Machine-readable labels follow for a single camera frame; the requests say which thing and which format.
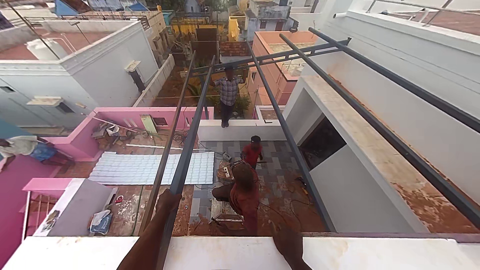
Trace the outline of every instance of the black hair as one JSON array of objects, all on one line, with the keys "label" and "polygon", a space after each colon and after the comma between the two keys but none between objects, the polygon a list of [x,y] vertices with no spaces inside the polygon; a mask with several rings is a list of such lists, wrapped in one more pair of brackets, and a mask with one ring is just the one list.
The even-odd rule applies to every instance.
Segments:
[{"label": "black hair", "polygon": [[248,164],[238,164],[232,170],[235,184],[243,191],[253,189],[253,173]]},{"label": "black hair", "polygon": [[257,135],[252,136],[250,139],[255,143],[259,143],[261,141],[260,137]]}]

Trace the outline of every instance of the red shirt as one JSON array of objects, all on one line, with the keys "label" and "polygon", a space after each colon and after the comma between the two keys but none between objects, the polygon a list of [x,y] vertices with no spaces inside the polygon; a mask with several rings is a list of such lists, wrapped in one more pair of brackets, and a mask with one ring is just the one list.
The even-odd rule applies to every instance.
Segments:
[{"label": "red shirt", "polygon": [[258,156],[260,156],[262,153],[262,146],[260,145],[260,147],[254,151],[252,149],[252,144],[245,145],[245,147],[243,147],[243,152],[245,153],[245,162],[250,164],[250,166],[255,169],[257,166]]},{"label": "red shirt", "polygon": [[244,192],[237,188],[237,184],[234,184],[230,191],[230,205],[235,212],[243,216],[245,220],[244,225],[247,231],[253,235],[257,235],[257,209],[260,204],[260,195],[258,192],[257,172],[254,169],[251,170],[253,173],[253,180],[255,181],[253,190]]}]

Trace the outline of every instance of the man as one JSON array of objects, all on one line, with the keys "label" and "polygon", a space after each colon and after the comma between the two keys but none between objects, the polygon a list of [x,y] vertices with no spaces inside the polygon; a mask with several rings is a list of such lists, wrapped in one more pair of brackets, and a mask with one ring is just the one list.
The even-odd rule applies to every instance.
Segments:
[{"label": "man", "polygon": [[[171,211],[178,208],[181,194],[173,195],[166,189],[156,203],[156,214],[137,242],[123,258],[117,270],[154,270],[162,242],[163,230]],[[275,247],[292,270],[312,270],[303,261],[303,237],[286,225],[270,223]]]},{"label": "man", "polygon": [[255,170],[257,167],[257,160],[260,157],[260,160],[263,160],[264,157],[262,156],[262,145],[260,144],[260,137],[255,135],[250,138],[251,143],[249,145],[245,145],[242,152],[240,153],[240,157],[246,163],[250,164],[250,166]]},{"label": "man", "polygon": [[220,86],[220,113],[222,115],[222,127],[228,127],[228,120],[232,116],[233,106],[237,98],[239,84],[245,83],[247,70],[243,70],[242,78],[233,75],[233,67],[225,68],[225,76],[213,81],[210,78],[211,86]]},{"label": "man", "polygon": [[59,153],[53,144],[37,136],[17,136],[10,139],[0,139],[0,155],[6,158],[2,170],[7,169],[15,155],[30,156],[42,164],[63,166],[71,165],[73,161]]},{"label": "man", "polygon": [[230,235],[257,235],[257,209],[260,204],[257,172],[248,164],[239,164],[232,170],[235,183],[216,187],[212,195],[218,201],[229,202],[233,210],[242,215],[245,228],[229,230],[222,226],[223,232]]}]

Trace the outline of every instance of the doorway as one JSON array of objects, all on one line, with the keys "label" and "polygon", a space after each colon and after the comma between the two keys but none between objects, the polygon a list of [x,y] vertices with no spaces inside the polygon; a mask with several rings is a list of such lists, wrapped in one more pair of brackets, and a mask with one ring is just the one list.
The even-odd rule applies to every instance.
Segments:
[{"label": "doorway", "polygon": [[275,26],[275,31],[282,31],[283,21],[278,21]]},{"label": "doorway", "polygon": [[299,146],[299,150],[312,170],[346,144],[332,123],[324,117]]}]

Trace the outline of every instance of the steel beam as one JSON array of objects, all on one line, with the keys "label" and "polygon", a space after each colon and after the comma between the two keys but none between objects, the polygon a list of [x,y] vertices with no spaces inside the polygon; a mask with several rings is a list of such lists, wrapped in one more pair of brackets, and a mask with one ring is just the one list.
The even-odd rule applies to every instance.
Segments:
[{"label": "steel beam", "polygon": [[399,86],[403,87],[408,92],[414,94],[415,96],[423,99],[424,101],[428,102],[430,105],[436,107],[437,109],[443,111],[444,113],[450,115],[451,117],[457,119],[467,127],[475,130],[476,132],[480,133],[480,120],[473,115],[461,110],[460,108],[448,103],[447,101],[437,97],[436,95],[430,93],[429,91],[421,88],[420,86],[411,83],[410,81],[400,77],[399,75],[391,72],[390,70],[382,67],[381,65],[373,62],[372,60],[366,58],[365,56],[357,53],[356,51],[350,49],[349,47],[335,41],[331,37],[320,33],[319,31],[308,28],[308,30],[319,38],[325,40],[331,45],[335,45],[337,48],[344,51],[349,56],[355,58],[359,62],[365,64],[369,68],[375,70],[376,72],[380,73],[381,75],[387,77],[392,82],[398,84]]},{"label": "steel beam", "polygon": [[[185,184],[185,178],[187,177],[187,171],[190,164],[190,159],[192,157],[193,147],[195,146],[195,141],[197,139],[198,126],[200,125],[200,119],[202,118],[202,112],[208,90],[208,82],[210,81],[210,76],[212,75],[214,63],[215,55],[212,57],[212,62],[210,64],[210,69],[208,71],[207,77],[205,78],[202,94],[198,99],[197,109],[195,110],[195,115],[193,117],[192,123],[190,124],[190,130],[187,133],[187,138],[185,139],[185,146],[183,147],[177,169],[175,170],[175,174],[173,175],[172,184],[170,185],[170,191],[173,194],[181,194],[183,191],[183,185]],[[160,242],[158,261],[156,265],[156,269],[158,270],[163,269],[163,266],[165,264],[165,258],[167,257],[168,246],[170,245],[170,239],[172,237],[173,225],[175,224],[175,217],[177,216],[177,211],[178,209],[175,209],[170,212],[167,223],[165,224],[162,241]]]},{"label": "steel beam", "polygon": [[183,88],[181,89],[180,99],[177,104],[177,109],[175,110],[175,115],[173,116],[173,122],[170,130],[170,134],[168,135],[167,144],[165,145],[165,149],[163,150],[162,159],[160,160],[160,165],[158,166],[158,170],[156,171],[152,192],[150,193],[150,197],[148,198],[148,203],[145,208],[145,214],[144,214],[144,218],[142,219],[142,224],[140,225],[139,233],[142,233],[145,230],[145,228],[150,223],[150,220],[152,219],[153,209],[155,208],[156,198],[158,196],[158,190],[162,183],[163,173],[165,172],[165,166],[167,165],[168,154],[170,153],[170,148],[172,147],[173,135],[175,134],[175,129],[177,128],[177,122],[180,117],[181,104],[183,102],[183,98],[185,97],[185,89],[187,88],[188,80],[190,78],[190,75],[192,74],[192,67],[193,67],[193,63],[195,62],[196,54],[197,54],[197,51],[194,51],[192,60],[190,61],[190,66],[188,68],[187,77],[185,78],[185,82],[183,83]]},{"label": "steel beam", "polygon": [[[307,54],[307,55],[309,57],[311,57],[311,56],[317,56],[317,55],[322,55],[322,54],[327,54],[327,53],[332,53],[332,52],[338,52],[338,51],[342,51],[342,50],[340,50],[340,49],[329,49],[329,50],[321,50],[321,51],[318,51],[318,52],[311,51],[310,54]],[[262,63],[260,63],[260,65],[263,66],[263,65],[268,65],[268,64],[278,63],[278,62],[285,62],[285,61],[295,60],[295,59],[298,59],[298,58],[301,58],[301,57],[298,56],[298,55],[293,56],[293,57],[286,56],[283,59],[277,59],[277,60],[272,60],[272,61],[263,61]],[[254,66],[255,66],[255,64],[250,64],[250,65],[241,66],[241,67],[242,68],[250,68],[250,67],[254,67]],[[223,70],[213,71],[212,74],[216,74],[216,73],[220,73],[220,72],[223,72]],[[192,77],[199,77],[199,76],[205,76],[205,75],[207,75],[207,73],[195,74]]]},{"label": "steel beam", "polygon": [[440,193],[442,193],[475,227],[480,229],[480,211],[474,207],[461,193],[449,184],[436,170],[428,165],[408,145],[398,138],[370,111],[360,104],[349,92],[338,85],[325,71],[323,71],[307,55],[300,51],[283,34],[280,37],[296,51],[307,64],[319,74],[353,109],[355,109],[385,140],[387,140],[415,169],[417,169]]},{"label": "steel beam", "polygon": [[[340,44],[344,44],[344,45],[348,45],[349,42],[350,42],[350,38],[339,41]],[[314,45],[314,46],[310,46],[310,47],[301,48],[300,50],[303,51],[303,52],[311,51],[312,53],[314,53],[316,50],[328,49],[328,48],[334,48],[334,47],[335,47],[335,45],[326,43],[326,44],[320,44],[320,45]],[[296,53],[292,50],[281,51],[281,52],[276,52],[276,53],[272,53],[272,54],[259,56],[259,57],[257,57],[257,60],[260,62],[260,65],[271,64],[271,62],[263,63],[263,61],[268,60],[268,59],[277,58],[277,57],[287,57],[289,55],[294,55],[294,54],[296,54]],[[234,62],[228,62],[228,63],[223,63],[223,64],[216,64],[215,66],[213,66],[213,69],[214,69],[213,72],[217,73],[216,72],[217,69],[225,68],[227,66],[238,67],[240,65],[248,64],[248,63],[251,63],[251,62],[253,62],[253,58],[234,61]],[[208,70],[208,68],[209,67],[199,67],[199,68],[194,69],[193,72],[196,72],[196,73],[205,72],[205,71]]]},{"label": "steel beam", "polygon": [[310,175],[307,165],[305,164],[305,160],[303,159],[300,153],[300,150],[297,144],[295,143],[295,140],[293,139],[293,135],[288,128],[285,118],[283,118],[283,114],[280,111],[280,108],[278,107],[278,104],[275,100],[275,96],[273,95],[272,90],[270,89],[270,86],[268,85],[267,79],[265,78],[265,75],[260,67],[260,63],[258,62],[255,54],[253,53],[253,50],[250,44],[247,43],[247,45],[248,45],[248,49],[250,50],[250,54],[252,55],[253,62],[257,67],[258,75],[260,76],[265,86],[265,90],[267,91],[268,97],[270,98],[270,102],[272,102],[272,106],[278,118],[278,121],[280,122],[280,126],[282,127],[283,133],[287,138],[288,145],[292,149],[295,155],[295,160],[300,168],[302,177],[304,181],[307,183],[307,190],[310,193],[310,195],[313,197],[313,200],[315,202],[315,207],[317,208],[317,211],[320,214],[320,218],[322,219],[322,222],[324,223],[325,228],[327,229],[328,232],[336,233],[335,226],[333,225],[333,222],[330,219],[330,215],[328,215],[327,209],[324,205],[324,202],[322,201],[322,198],[320,198],[320,194],[318,193],[318,190],[315,188],[315,183],[313,182],[312,176]]}]

